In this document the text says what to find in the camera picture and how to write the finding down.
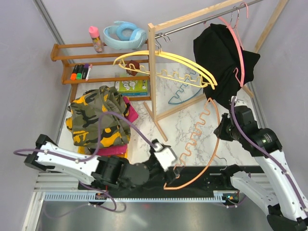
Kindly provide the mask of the yellow hanger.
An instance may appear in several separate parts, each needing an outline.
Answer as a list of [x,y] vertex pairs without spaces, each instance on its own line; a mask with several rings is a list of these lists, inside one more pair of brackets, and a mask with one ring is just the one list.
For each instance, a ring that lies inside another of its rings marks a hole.
[[[180,63],[180,64],[188,67],[189,69],[191,69],[195,73],[199,74],[199,76],[196,77],[196,78],[192,77],[192,74],[183,74],[181,76],[176,71],[173,71],[171,74],[168,74],[167,70],[162,69],[161,72],[156,72],[155,75],[157,77],[162,77],[162,78],[165,78],[165,79],[168,79],[168,80],[173,80],[173,81],[180,82],[180,83],[185,83],[185,81],[188,80],[188,82],[186,83],[188,85],[198,87],[198,88],[205,88],[207,86],[210,86],[213,90],[218,85],[214,76],[207,69],[205,69],[201,65],[195,63],[194,61],[191,61],[190,59],[187,59],[187,58],[182,57],[182,56],[177,55],[177,54],[162,51],[161,45],[160,44],[158,45],[158,44],[155,44],[158,47],[158,50],[155,51],[155,56],[165,58],[165,59],[169,59],[169,60],[173,60],[177,63]],[[138,56],[138,55],[139,56],[149,55],[149,51],[136,51],[136,52],[132,52],[130,54],[131,55],[126,55],[126,57]],[[124,61],[125,61],[125,58],[121,58],[121,61],[119,62],[119,66],[123,69],[126,69],[126,64],[125,64]],[[147,71],[143,65],[140,65],[140,69],[137,70],[137,72],[140,72],[140,73],[143,73],[143,74],[150,74],[150,70]]]
[[[150,35],[150,45],[147,50],[135,51],[131,53],[123,54],[117,57],[113,64],[118,65],[120,68],[129,71],[142,73],[149,76],[161,77],[164,79],[185,83],[188,81],[188,85],[197,87],[197,88],[205,88],[210,86],[212,89],[215,89],[218,85],[215,77],[211,74],[207,69],[197,64],[196,62],[182,57],[177,54],[169,53],[162,51],[161,45],[158,42],[154,42],[154,35]],[[126,62],[126,59],[132,56],[148,56],[149,64],[148,67],[145,67],[142,64],[134,64],[132,61]],[[156,71],[155,62],[156,58],[163,58],[166,60],[171,60],[176,63],[182,64],[191,70],[195,71],[199,76],[192,77],[190,74],[180,74],[179,72],[173,71],[168,72],[166,69],[162,69],[161,71]]]

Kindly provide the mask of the orange hanger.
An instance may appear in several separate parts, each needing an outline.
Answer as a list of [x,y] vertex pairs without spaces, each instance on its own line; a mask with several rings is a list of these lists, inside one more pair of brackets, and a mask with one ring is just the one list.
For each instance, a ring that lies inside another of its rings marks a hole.
[[[201,136],[202,134],[202,131],[197,127],[198,125],[205,125],[206,124],[206,120],[202,118],[202,115],[210,115],[211,112],[208,110],[207,108],[207,105],[209,103],[212,103],[215,110],[216,110],[216,114],[217,114],[217,122],[218,122],[218,125],[220,124],[220,118],[219,118],[219,111],[218,111],[218,108],[216,106],[216,104],[214,103],[214,101],[211,99],[211,98],[208,98],[206,100],[206,103],[204,104],[204,110],[203,112],[199,115],[199,121],[197,121],[195,123],[195,126],[194,126],[194,129],[196,131],[192,131],[191,135],[190,135],[190,141],[186,143],[185,145],[185,150],[187,151],[186,152],[183,152],[180,156],[179,156],[179,163],[175,164],[175,166],[173,167],[171,173],[173,173],[175,175],[175,179],[179,179],[180,178],[180,171],[185,169],[186,167],[186,157],[189,157],[192,155],[192,152],[191,150],[188,148],[188,146],[196,146],[197,145],[197,140],[194,139],[193,137],[194,136]],[[164,190],[180,190],[180,189],[183,189],[185,187],[187,187],[188,185],[194,183],[196,180],[198,180],[206,171],[207,169],[210,167],[212,161],[214,160],[214,158],[216,157],[216,153],[217,153],[217,149],[218,149],[218,145],[219,145],[219,138],[217,138],[217,141],[216,141],[216,145],[215,145],[215,148],[213,150],[213,153],[212,153],[212,156],[208,162],[208,164],[204,167],[204,169],[199,173],[197,174],[193,179],[191,179],[190,181],[180,185],[180,186],[176,186],[176,187],[168,187],[168,184],[171,184],[171,181],[167,181],[167,178],[166,178],[166,182],[163,186],[163,189]]]

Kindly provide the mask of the black white patterned trousers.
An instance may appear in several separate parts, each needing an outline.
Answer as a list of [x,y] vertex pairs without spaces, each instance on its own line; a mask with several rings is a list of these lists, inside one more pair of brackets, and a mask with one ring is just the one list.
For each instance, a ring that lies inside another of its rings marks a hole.
[[88,147],[85,147],[85,148],[84,148],[84,154],[85,154],[85,155],[92,155],[94,151],[95,151],[95,150],[92,149],[92,148],[88,148]]

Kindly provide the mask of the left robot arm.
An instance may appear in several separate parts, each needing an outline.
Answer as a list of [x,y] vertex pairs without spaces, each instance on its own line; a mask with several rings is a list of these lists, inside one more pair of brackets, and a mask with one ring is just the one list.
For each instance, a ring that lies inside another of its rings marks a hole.
[[116,155],[87,156],[71,152],[59,148],[48,136],[41,134],[36,149],[27,155],[24,164],[39,171],[65,173],[95,189],[133,190],[156,176],[172,183],[182,170],[174,167],[177,161],[172,148],[157,139],[152,140],[147,161],[131,164],[126,158]]

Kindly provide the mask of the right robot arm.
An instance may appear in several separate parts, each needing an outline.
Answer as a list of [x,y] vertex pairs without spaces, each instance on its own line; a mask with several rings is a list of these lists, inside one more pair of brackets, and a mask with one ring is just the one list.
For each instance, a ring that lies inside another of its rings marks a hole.
[[220,177],[225,189],[235,188],[254,202],[266,215],[274,231],[306,231],[308,199],[293,176],[282,145],[269,128],[259,128],[252,110],[236,97],[222,115],[214,134],[223,141],[237,141],[257,161],[273,192],[268,192],[238,165],[227,167]]

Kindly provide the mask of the camouflage yellow trousers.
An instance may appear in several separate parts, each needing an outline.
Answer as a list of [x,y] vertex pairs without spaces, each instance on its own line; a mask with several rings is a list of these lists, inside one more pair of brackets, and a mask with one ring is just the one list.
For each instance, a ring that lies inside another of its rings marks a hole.
[[128,115],[128,106],[115,87],[100,86],[89,90],[70,103],[68,110],[72,116],[66,119],[65,124],[72,133],[75,146],[95,149],[99,134],[100,149],[129,143],[129,125],[114,115],[102,114],[115,112],[123,117]]

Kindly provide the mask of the pink trousers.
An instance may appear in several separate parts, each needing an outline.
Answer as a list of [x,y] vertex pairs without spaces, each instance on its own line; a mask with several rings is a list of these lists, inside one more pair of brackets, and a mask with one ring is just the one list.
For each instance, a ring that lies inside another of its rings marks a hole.
[[[133,106],[131,106],[130,100],[127,96],[123,97],[124,102],[128,106],[128,115],[125,116],[125,118],[130,121],[134,122],[138,117],[138,113],[135,111]],[[111,146],[108,148],[100,149],[97,153],[98,156],[112,156],[116,155],[123,158],[128,158],[128,145],[122,145],[122,146]]]

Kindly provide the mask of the blue hanger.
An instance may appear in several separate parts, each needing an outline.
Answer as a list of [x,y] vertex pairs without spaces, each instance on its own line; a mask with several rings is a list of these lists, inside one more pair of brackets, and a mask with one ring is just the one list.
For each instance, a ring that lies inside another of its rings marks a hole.
[[203,94],[202,88],[193,88],[188,84],[181,84],[175,91],[174,95],[169,99],[169,105],[180,105]]

